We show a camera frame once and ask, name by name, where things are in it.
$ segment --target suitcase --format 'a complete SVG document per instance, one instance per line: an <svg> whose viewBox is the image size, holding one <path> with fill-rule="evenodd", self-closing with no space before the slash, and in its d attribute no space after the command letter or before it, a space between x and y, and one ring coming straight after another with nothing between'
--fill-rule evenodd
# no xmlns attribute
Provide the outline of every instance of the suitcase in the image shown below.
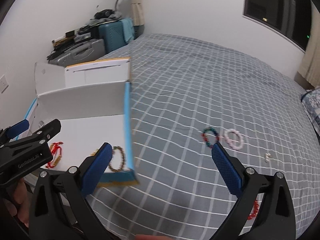
<svg viewBox="0 0 320 240"><path fill-rule="evenodd" d="M99 25L99 37L104 40L106 54L127 45L124 41L122 22Z"/></svg>
<svg viewBox="0 0 320 240"><path fill-rule="evenodd" d="M60 56L50 60L49 63L66 67L78 63L94 61L104 55L105 49L103 40L93 39L73 46Z"/></svg>

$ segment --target cloth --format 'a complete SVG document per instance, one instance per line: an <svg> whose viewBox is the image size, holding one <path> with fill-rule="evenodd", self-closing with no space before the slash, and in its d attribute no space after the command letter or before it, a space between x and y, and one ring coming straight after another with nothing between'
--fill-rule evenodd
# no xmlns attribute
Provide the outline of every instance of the cloth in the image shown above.
<svg viewBox="0 0 320 240"><path fill-rule="evenodd" d="M122 22L122 25L123 25L124 40L128 44L134 39L134 28L133 28L132 19L125 18L120 20L120 22Z"/></svg>
<svg viewBox="0 0 320 240"><path fill-rule="evenodd" d="M119 11L116 11L114 14L111 14L109 16L109 19L112 19L112 20L119 20L121 18L122 18L122 13Z"/></svg>
<svg viewBox="0 0 320 240"><path fill-rule="evenodd" d="M122 239L210 239L236 201L203 142L210 126L243 135L239 151L220 141L245 167L285 174L300 236L320 210L320 146L300 102L303 88L254 57L193 38L142 35L104 58L127 56L140 185L88 196L101 222Z"/></svg>

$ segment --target gold bracelet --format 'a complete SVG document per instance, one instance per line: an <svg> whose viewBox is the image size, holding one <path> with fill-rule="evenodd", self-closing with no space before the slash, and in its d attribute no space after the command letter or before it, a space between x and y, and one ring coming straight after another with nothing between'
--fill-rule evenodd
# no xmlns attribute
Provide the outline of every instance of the gold bracelet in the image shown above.
<svg viewBox="0 0 320 240"><path fill-rule="evenodd" d="M120 153L121 153L121 156L122 156L121 166L120 166L119 169L114 169L114 168L112 167L112 165L111 165L111 161L110 161L110 163L109 163L108 166L109 166L109 169L110 169L112 172L119 172L119 171L122 171L123 168L124 168L125 156L124 156L124 151L123 151L123 149L122 149L120 146L114 146L114 147L113 147L113 150L112 150L112 158L113 158L113 156L114 156L114 154L115 154L115 150L119 150Z"/></svg>

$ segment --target blue gripper pad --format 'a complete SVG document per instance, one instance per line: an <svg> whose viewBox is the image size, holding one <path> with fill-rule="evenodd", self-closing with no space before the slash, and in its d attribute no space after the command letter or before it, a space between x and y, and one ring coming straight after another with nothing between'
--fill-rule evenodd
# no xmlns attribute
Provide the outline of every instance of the blue gripper pad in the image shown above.
<svg viewBox="0 0 320 240"><path fill-rule="evenodd" d="M22 120L21 122L16 123L14 126L10 127L6 132L6 136L9 139L13 139L28 129L29 129L29 121L25 119L25 120Z"/></svg>
<svg viewBox="0 0 320 240"><path fill-rule="evenodd" d="M110 144L106 144L103 149L98 150L95 160L82 177L81 194L83 197L86 197L94 192L94 189L96 188L104 171L108 167L111 159L112 146Z"/></svg>
<svg viewBox="0 0 320 240"><path fill-rule="evenodd" d="M211 155L229 192L239 198L242 195L242 179L217 143L213 145Z"/></svg>

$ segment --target metal screw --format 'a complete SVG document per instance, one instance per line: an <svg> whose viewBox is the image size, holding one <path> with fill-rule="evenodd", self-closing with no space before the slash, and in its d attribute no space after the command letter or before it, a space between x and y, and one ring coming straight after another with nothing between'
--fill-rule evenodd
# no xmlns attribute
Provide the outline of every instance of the metal screw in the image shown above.
<svg viewBox="0 0 320 240"><path fill-rule="evenodd" d="M74 173L77 172L77 170L78 170L78 168L76 166L72 166L72 167L69 168L68 171L69 171L69 173L74 174Z"/></svg>
<svg viewBox="0 0 320 240"><path fill-rule="evenodd" d="M248 174L251 174L251 175L254 174L254 169L251 168L251 167L246 168L245 171L246 171Z"/></svg>
<svg viewBox="0 0 320 240"><path fill-rule="evenodd" d="M41 177L41 178L44 178L45 176L47 176L47 172L46 172L46 171L42 171L42 172L40 173L40 177Z"/></svg>
<svg viewBox="0 0 320 240"><path fill-rule="evenodd" d="M283 173L282 172L277 172L277 177L279 179L282 179L284 177Z"/></svg>

